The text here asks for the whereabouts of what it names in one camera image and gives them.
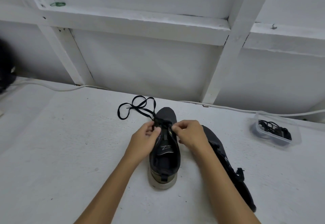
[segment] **clear plastic box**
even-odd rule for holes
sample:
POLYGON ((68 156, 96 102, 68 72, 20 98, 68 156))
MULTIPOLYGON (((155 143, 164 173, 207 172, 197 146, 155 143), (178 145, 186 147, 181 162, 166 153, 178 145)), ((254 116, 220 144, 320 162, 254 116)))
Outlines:
POLYGON ((263 111, 258 111, 255 114, 254 123, 251 125, 251 132, 254 133, 256 136, 263 139, 268 139, 273 144, 276 144, 281 147, 288 147, 290 145, 296 145, 302 142, 299 127, 293 119, 283 118, 263 111), (259 120, 265 120, 267 122, 272 121, 280 127, 287 128, 291 134, 292 140, 264 131, 264 128, 258 124, 259 120))

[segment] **black sneaker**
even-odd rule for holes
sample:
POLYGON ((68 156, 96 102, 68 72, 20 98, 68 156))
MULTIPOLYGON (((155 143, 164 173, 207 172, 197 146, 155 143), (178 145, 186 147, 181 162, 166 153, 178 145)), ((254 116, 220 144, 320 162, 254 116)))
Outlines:
POLYGON ((250 209, 255 212, 256 206, 254 205, 253 198, 244 183, 244 172, 241 168, 237 169, 237 172, 233 170, 231 167, 229 160, 225 154, 225 149, 221 143, 221 141, 217 138, 217 136, 207 127, 203 125, 203 130, 205 132, 206 137, 208 138, 209 144, 213 148, 213 151, 217 155, 219 161, 221 162, 222 166, 224 167, 225 171, 227 172, 228 176, 230 177, 231 181, 233 182, 234 186, 250 207, 250 209))
POLYGON ((177 119, 170 107, 163 107, 153 120, 154 126, 161 127, 161 133, 149 155, 149 182, 155 188, 168 189, 175 184, 180 166, 177 138, 171 129, 177 119))

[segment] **shoe sole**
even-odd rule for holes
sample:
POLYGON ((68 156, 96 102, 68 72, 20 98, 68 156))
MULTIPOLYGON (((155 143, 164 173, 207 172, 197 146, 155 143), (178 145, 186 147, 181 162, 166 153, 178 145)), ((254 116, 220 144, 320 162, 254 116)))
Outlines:
POLYGON ((176 183, 177 173, 175 174, 174 178, 170 182, 161 184, 155 180, 155 178, 153 177, 153 175, 151 173, 151 169, 149 166, 148 167, 148 179, 149 179, 150 185, 152 185, 154 188, 157 188, 160 190, 167 190, 167 189, 171 188, 176 183))

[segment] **right hand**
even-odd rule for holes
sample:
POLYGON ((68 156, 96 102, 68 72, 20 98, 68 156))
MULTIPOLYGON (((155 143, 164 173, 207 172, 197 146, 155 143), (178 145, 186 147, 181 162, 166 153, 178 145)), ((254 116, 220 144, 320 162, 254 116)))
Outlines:
POLYGON ((172 130, 180 139, 180 143, 188 147, 192 152, 197 149, 210 147, 203 127, 197 120, 182 120, 172 126, 172 130))

